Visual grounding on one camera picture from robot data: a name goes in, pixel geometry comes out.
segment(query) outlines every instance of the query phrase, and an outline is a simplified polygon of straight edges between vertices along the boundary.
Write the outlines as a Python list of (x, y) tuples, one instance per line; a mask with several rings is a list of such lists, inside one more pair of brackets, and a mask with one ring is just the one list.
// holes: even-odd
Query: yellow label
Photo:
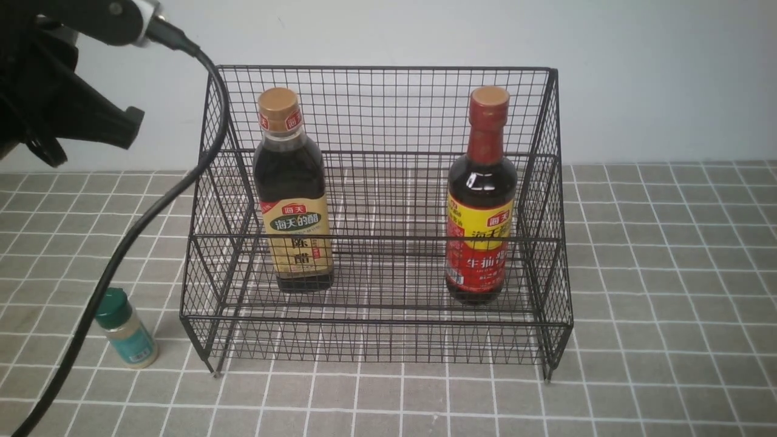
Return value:
[[(448, 236), (501, 238), (510, 236), (513, 201), (496, 208), (471, 208), (457, 202), (448, 193)], [(502, 246), (501, 241), (465, 240), (476, 250), (492, 250)]]
[(278, 276), (298, 278), (333, 270), (331, 240), (305, 237), (329, 235), (325, 194), (318, 199), (295, 198), (260, 205), (265, 232), (289, 236), (268, 239)]

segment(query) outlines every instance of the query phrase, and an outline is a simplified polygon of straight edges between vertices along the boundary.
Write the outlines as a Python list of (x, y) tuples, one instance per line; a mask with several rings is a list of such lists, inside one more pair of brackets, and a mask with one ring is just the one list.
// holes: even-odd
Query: dark liquid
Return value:
[[(266, 136), (253, 156), (253, 179), (263, 202), (318, 199), (326, 192), (321, 150), (304, 133), (287, 141)], [(299, 278), (276, 274), (276, 280), (282, 292), (315, 292), (332, 286), (334, 273)]]
[[(456, 159), (448, 174), (448, 190), (453, 198), (473, 208), (496, 208), (512, 201), (517, 182), (515, 165), (507, 158), (483, 165), (464, 155)], [(502, 291), (502, 284), (499, 284), (485, 292), (470, 292), (459, 287), (447, 275), (445, 284), (454, 299), (469, 305), (491, 302)]]

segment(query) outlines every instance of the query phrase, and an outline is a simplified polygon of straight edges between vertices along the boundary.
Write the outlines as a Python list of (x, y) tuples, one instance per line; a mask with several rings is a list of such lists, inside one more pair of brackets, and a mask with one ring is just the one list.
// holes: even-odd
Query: wire basket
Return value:
[[(352, 362), (559, 365), (572, 326), (563, 226), (559, 92), (551, 68), (222, 66), (228, 140), (197, 181), (180, 317), (218, 374), (228, 356)], [(519, 185), (503, 291), (466, 306), (444, 283), (448, 169), (465, 152), (469, 94), (512, 96), (505, 156)], [(335, 281), (287, 294), (257, 211), (256, 98), (299, 95), (326, 167)], [(208, 80), (200, 154), (218, 125)], [(217, 360), (214, 369), (211, 358)]]

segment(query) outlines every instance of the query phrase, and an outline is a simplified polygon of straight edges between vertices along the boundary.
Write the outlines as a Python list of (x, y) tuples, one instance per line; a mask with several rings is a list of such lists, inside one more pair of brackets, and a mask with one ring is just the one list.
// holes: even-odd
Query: tiled floor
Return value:
[[(159, 360), (123, 369), (95, 331), (37, 435), (777, 435), (776, 175), (565, 168), (576, 326), (550, 385), (526, 366), (237, 359), (212, 379), (176, 314), (189, 194), (116, 280)], [(0, 435), (40, 395), (120, 235), (178, 178), (0, 175)]]

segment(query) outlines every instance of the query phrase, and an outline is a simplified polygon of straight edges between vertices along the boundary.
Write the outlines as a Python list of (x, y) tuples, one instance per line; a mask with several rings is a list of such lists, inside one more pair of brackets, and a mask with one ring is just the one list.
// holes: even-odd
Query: soy sauce bottle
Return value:
[[(509, 102), (510, 94), (497, 86), (480, 87), (469, 97), (469, 147), (448, 173), (448, 236), (510, 235), (518, 174), (503, 156)], [(506, 262), (507, 242), (450, 240), (448, 291), (469, 305), (491, 302), (502, 291)]]
[(321, 150), (302, 127), (297, 94), (272, 88), (259, 97), (262, 141), (253, 157), (253, 177), (259, 194), (282, 292), (328, 289), (334, 263), (329, 239), (326, 184)]

